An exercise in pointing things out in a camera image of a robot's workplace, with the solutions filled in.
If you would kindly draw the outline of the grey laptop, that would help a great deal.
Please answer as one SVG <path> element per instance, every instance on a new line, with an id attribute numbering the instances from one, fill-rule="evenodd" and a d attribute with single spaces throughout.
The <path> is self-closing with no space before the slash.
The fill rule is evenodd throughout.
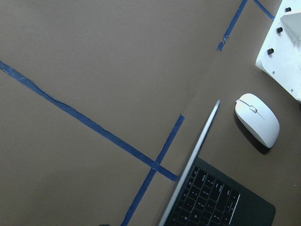
<path id="1" fill-rule="evenodd" d="M 219 105 L 217 101 L 200 133 L 160 226 L 270 226 L 273 223 L 274 205 L 198 156 Z"/>

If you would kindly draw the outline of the white computer mouse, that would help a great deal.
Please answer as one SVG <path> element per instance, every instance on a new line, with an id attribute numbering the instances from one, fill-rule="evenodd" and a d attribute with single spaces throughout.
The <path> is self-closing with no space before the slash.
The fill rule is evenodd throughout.
<path id="1" fill-rule="evenodd" d="M 262 145 L 271 148 L 275 144 L 280 125 L 275 114 L 260 98 L 251 93 L 243 94 L 236 101 L 235 113 Z"/>

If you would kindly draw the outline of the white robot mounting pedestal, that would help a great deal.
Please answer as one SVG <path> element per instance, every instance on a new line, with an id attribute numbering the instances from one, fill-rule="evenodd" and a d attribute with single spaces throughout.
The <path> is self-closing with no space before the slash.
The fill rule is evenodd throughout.
<path id="1" fill-rule="evenodd" d="M 301 2 L 283 0 L 255 65 L 301 101 Z"/>

